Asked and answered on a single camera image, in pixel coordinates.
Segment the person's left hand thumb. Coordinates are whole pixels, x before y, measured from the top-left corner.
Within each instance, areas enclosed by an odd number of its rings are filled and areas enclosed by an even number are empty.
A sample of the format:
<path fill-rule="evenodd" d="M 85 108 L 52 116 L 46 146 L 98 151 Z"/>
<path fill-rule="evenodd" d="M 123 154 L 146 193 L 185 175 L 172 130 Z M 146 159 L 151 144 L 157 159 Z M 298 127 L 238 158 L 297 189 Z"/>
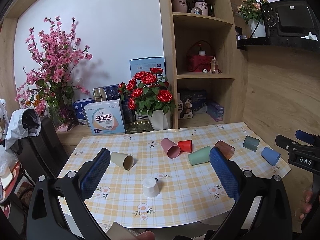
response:
<path fill-rule="evenodd" d="M 156 236 L 152 231 L 144 231 L 143 233 L 136 234 L 138 240 L 155 240 Z"/>

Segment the person's right hand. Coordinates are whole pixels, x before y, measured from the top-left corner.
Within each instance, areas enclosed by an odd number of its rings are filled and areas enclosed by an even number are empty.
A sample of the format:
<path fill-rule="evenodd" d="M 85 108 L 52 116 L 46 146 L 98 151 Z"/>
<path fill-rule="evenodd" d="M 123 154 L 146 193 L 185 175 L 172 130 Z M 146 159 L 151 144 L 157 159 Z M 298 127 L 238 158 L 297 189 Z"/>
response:
<path fill-rule="evenodd" d="M 299 222 L 303 221 L 306 215 L 311 211 L 313 192 L 311 189 L 304 190 L 300 207 L 295 211 L 295 218 Z"/>

